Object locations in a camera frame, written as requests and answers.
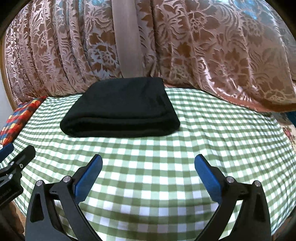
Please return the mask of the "black pants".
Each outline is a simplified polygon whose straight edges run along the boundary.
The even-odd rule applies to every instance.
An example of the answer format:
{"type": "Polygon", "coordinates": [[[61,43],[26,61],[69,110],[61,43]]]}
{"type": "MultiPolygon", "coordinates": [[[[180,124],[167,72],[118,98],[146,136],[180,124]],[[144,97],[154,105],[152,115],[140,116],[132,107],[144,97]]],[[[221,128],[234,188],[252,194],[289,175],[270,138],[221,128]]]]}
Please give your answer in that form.
{"type": "Polygon", "coordinates": [[[92,84],[60,122],[76,138],[170,135],[179,118],[159,77],[103,80],[92,84]]]}

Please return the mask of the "colorful patterned pillow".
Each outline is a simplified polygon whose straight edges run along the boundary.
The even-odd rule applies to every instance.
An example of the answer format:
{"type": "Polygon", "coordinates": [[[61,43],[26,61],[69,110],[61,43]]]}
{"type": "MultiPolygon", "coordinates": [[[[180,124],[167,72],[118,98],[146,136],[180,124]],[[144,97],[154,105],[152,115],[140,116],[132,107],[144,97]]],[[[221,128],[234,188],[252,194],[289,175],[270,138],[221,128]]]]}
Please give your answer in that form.
{"type": "Polygon", "coordinates": [[[16,108],[16,110],[8,117],[4,127],[1,129],[1,147],[4,147],[14,141],[46,98],[47,96],[34,98],[26,103],[21,103],[16,108]]]}

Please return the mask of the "green white checkered bedsheet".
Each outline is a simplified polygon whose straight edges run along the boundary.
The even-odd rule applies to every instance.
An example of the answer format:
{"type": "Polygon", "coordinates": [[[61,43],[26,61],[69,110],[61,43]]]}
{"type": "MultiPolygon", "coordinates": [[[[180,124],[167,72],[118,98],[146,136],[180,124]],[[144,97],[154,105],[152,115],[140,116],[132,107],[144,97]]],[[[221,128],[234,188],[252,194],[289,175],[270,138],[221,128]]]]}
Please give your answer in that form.
{"type": "Polygon", "coordinates": [[[15,200],[26,213],[38,180],[60,181],[95,154],[103,168],[80,208],[103,240],[194,240],[217,208],[194,167],[202,154],[238,182],[262,183],[271,231],[295,207],[295,152],[280,124],[199,90],[167,88],[180,129],[164,137],[72,138],[60,122],[78,95],[47,98],[14,141],[5,167],[33,145],[15,200]]]}

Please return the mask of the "floral mattress edge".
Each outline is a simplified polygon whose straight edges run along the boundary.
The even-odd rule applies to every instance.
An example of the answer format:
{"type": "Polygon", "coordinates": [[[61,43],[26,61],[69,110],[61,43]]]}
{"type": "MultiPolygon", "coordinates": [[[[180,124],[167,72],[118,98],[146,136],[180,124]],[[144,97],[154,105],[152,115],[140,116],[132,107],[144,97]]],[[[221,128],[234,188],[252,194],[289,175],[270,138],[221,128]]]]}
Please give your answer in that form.
{"type": "Polygon", "coordinates": [[[286,113],[272,113],[272,115],[275,117],[281,128],[283,129],[285,135],[288,137],[292,148],[294,151],[295,148],[295,126],[294,124],[288,119],[286,113]]]}

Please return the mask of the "brown floral curtain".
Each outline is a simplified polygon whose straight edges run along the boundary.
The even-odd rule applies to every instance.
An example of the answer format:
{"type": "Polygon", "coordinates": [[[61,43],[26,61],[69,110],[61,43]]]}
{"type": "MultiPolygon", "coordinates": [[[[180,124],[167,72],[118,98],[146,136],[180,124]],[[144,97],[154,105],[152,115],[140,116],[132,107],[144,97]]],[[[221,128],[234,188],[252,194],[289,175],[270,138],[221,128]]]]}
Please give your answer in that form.
{"type": "Polygon", "coordinates": [[[267,1],[27,1],[1,37],[1,67],[14,104],[147,76],[295,110],[295,38],[267,1]]]}

